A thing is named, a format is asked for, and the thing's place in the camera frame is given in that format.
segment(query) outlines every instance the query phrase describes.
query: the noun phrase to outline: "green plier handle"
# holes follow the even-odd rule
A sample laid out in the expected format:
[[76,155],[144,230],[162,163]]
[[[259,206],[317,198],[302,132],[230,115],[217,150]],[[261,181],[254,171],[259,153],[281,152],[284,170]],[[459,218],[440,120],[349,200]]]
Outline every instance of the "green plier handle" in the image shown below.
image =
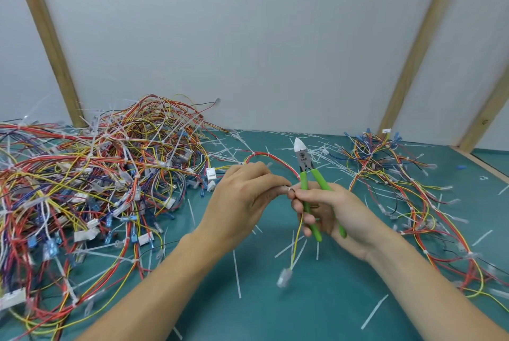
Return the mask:
[[[313,176],[317,180],[318,185],[320,186],[320,188],[322,190],[332,191],[331,188],[329,187],[328,183],[323,178],[323,176],[320,173],[320,171],[318,171],[316,168],[313,168],[311,170],[311,173],[313,174]],[[309,189],[308,188],[308,174],[306,172],[301,172],[300,173],[300,187],[303,190],[308,190]],[[302,204],[304,205],[304,211],[307,212],[308,214],[310,214],[311,213],[311,209],[309,208],[309,203],[308,202],[303,202]],[[343,226],[341,226],[341,225],[339,225],[339,226],[340,226],[340,235],[343,238],[346,238],[347,237],[347,232],[346,232],[345,228]],[[311,229],[311,232],[315,236],[317,242],[321,242],[322,241],[322,233],[320,232],[320,230],[318,229],[316,224],[310,225],[309,228]]]

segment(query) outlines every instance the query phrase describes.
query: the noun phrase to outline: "forearm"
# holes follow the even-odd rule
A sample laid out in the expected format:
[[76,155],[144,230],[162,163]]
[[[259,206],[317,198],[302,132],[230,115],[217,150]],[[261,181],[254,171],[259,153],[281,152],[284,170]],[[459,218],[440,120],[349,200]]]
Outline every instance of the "forearm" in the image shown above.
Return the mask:
[[221,254],[197,231],[182,238],[169,257],[80,339],[166,339],[201,280]]
[[366,259],[426,340],[507,340],[507,333],[465,298],[399,235]]

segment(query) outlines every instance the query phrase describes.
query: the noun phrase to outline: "person's left hand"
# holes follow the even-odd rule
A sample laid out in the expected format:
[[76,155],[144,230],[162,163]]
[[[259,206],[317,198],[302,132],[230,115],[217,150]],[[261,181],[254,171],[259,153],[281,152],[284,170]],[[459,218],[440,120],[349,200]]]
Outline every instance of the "person's left hand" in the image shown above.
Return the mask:
[[255,228],[265,207],[292,185],[262,163],[232,165],[210,198],[195,232],[222,253],[233,250]]

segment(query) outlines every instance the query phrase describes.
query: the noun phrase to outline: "wooden beam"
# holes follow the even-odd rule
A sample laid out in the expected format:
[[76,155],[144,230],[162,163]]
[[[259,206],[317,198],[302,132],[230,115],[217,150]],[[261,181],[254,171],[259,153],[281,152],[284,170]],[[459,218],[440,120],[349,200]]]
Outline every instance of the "wooden beam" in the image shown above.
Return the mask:
[[509,64],[489,98],[461,139],[460,150],[470,153],[509,99]]
[[71,117],[75,127],[81,128],[86,126],[82,119],[83,111],[76,94],[76,89],[72,82],[71,74],[67,66],[67,62],[60,46],[59,39],[49,15],[46,2],[44,0],[27,0],[30,12],[34,18],[35,26],[41,37],[42,44],[48,55],[48,60],[55,74],[56,81],[60,87],[60,92],[64,98],[67,112]]
[[451,148],[453,150],[455,150],[456,152],[462,154],[463,156],[465,156],[466,158],[472,160],[475,164],[478,164],[480,165],[482,168],[484,168],[485,170],[487,170],[489,173],[491,173],[492,175],[498,177],[500,180],[502,180],[503,182],[506,182],[507,184],[509,184],[509,177],[504,175],[502,172],[500,172],[499,170],[493,168],[491,165],[485,163],[484,161],[482,161],[481,159],[475,157],[474,155],[470,154],[470,153],[467,153],[467,152],[464,152],[462,151],[461,149],[459,149],[457,146],[451,146]]
[[389,105],[385,111],[382,122],[378,129],[378,135],[382,134],[383,129],[389,129],[394,126],[398,114],[403,106],[405,97],[407,96],[410,86],[419,71],[420,65],[424,60],[424,56],[428,51],[429,45],[442,22],[442,18],[449,6],[450,0],[431,0],[423,22],[420,26],[419,33],[415,38],[410,53],[401,71],[398,83],[394,88]]

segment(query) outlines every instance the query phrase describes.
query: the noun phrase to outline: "pliers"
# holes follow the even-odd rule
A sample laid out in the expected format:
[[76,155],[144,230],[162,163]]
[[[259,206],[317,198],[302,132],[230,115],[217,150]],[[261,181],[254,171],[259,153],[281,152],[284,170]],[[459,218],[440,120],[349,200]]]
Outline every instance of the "pliers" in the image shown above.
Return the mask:
[[[315,168],[315,165],[313,164],[313,162],[311,160],[311,156],[309,155],[308,148],[302,142],[301,139],[299,139],[299,138],[295,139],[293,148],[294,148],[295,155],[297,156],[297,160],[298,160],[299,166],[300,166],[300,187],[301,187],[301,189],[303,189],[303,190],[309,189],[308,188],[308,173],[306,172],[306,170],[310,170],[322,190],[332,191],[331,188],[329,187],[328,183],[323,178],[320,171],[318,171]],[[309,203],[302,202],[302,204],[304,206],[304,211],[307,212],[308,214],[310,214],[311,210],[309,208]],[[345,228],[341,225],[339,225],[339,227],[340,227],[340,235],[343,238],[346,238],[347,232],[346,232]],[[315,236],[316,240],[318,242],[321,242],[322,234],[320,233],[320,230],[318,229],[316,224],[310,225],[309,228],[311,229],[311,232]]]

